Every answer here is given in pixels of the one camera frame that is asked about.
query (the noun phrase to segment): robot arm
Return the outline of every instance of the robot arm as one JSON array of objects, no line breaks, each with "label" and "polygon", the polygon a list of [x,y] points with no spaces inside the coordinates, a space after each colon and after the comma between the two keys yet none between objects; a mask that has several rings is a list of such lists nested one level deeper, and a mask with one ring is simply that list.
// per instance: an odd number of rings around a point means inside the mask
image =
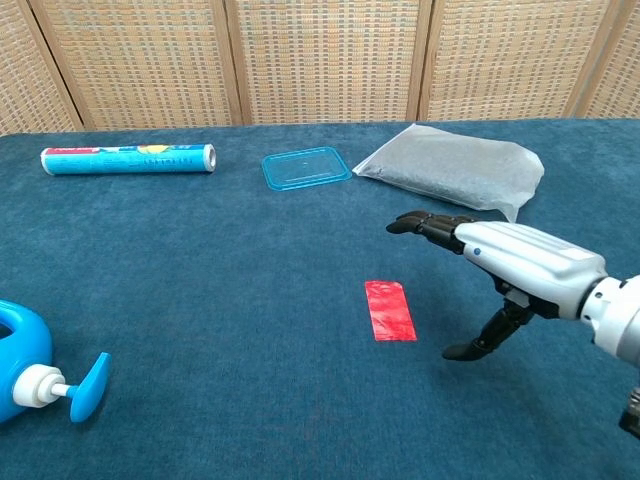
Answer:
[{"label": "robot arm", "polygon": [[[503,308],[480,335],[448,347],[444,358],[478,360],[540,315],[581,320],[593,329],[597,346],[640,368],[640,276],[612,278],[602,256],[525,225],[414,211],[387,231],[420,234],[463,255],[491,275],[504,296]],[[631,394],[625,415],[621,426],[640,438],[640,389]]]}]

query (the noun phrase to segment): woven bamboo screen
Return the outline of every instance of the woven bamboo screen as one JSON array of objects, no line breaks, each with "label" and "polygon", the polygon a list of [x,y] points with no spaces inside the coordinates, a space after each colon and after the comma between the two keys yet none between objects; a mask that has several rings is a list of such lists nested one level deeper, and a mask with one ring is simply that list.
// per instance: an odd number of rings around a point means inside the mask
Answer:
[{"label": "woven bamboo screen", "polygon": [[[413,114],[409,103],[419,0],[227,5],[245,121],[404,120],[408,110],[415,119],[423,59],[411,88]],[[422,6],[425,38],[429,6]]]},{"label": "woven bamboo screen", "polygon": [[637,2],[586,114],[640,118],[640,2]]},{"label": "woven bamboo screen", "polygon": [[88,128],[240,122],[220,0],[32,0]]},{"label": "woven bamboo screen", "polygon": [[79,128],[26,2],[0,0],[0,10],[0,134]]},{"label": "woven bamboo screen", "polygon": [[607,0],[435,0],[421,120],[560,117]]}]

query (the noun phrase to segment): blue carpet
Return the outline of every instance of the blue carpet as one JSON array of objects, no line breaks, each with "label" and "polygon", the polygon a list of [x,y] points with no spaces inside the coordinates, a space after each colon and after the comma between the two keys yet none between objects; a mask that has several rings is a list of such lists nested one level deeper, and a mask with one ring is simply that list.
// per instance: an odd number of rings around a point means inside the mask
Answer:
[{"label": "blue carpet", "polygon": [[[640,272],[640,121],[432,123],[517,142],[546,168],[519,222]],[[47,321],[79,381],[113,355],[87,423],[68,401],[0,425],[2,478],[633,479],[617,421],[637,372],[578,323],[534,318],[443,360],[501,306],[482,271],[385,226],[472,212],[370,179],[269,190],[260,161],[335,147],[350,167],[408,124],[0,138],[0,298]],[[50,177],[47,146],[215,145],[212,175]],[[366,280],[404,285],[418,341],[376,343]]]}]

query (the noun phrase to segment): clear plastic lid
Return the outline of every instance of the clear plastic lid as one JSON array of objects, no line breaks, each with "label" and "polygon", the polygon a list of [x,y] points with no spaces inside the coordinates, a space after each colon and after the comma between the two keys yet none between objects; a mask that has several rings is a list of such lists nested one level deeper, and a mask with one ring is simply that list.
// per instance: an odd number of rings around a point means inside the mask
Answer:
[{"label": "clear plastic lid", "polygon": [[262,169],[269,187],[278,191],[351,178],[351,171],[332,147],[269,155],[262,160]]}]

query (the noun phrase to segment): gray plastic bag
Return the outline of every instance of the gray plastic bag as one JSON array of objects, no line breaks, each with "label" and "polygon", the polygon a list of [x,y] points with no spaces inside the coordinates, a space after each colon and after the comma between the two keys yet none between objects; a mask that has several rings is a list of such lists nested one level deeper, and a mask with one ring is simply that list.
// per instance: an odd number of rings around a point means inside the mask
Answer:
[{"label": "gray plastic bag", "polygon": [[353,172],[515,222],[544,175],[538,156],[513,143],[413,124]]}]

